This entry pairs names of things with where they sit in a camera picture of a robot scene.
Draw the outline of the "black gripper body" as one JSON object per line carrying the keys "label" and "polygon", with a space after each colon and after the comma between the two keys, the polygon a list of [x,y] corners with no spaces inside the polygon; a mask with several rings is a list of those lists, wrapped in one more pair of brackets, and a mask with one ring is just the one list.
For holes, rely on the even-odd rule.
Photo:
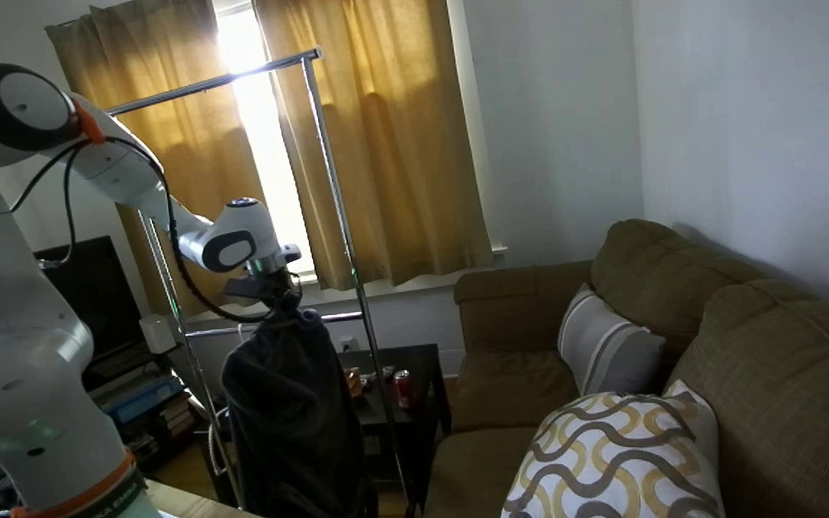
{"label": "black gripper body", "polygon": [[225,282],[225,293],[235,299],[263,303],[269,310],[292,310],[301,299],[301,292],[287,270],[301,250],[295,246],[279,248],[266,260],[251,260],[245,273]]}

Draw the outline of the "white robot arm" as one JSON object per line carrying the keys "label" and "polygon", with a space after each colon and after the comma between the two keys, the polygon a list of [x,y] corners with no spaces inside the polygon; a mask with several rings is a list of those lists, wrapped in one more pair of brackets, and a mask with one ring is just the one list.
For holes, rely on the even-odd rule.
{"label": "white robot arm", "polygon": [[[262,202],[233,200],[212,220],[190,214],[124,123],[0,63],[0,166],[30,155],[151,220],[204,270],[281,276],[292,260]],[[94,270],[74,250],[36,256],[0,192],[0,469],[16,493],[12,518],[161,518],[135,454],[82,387],[104,326],[81,310],[81,297],[114,282],[114,270]]]}

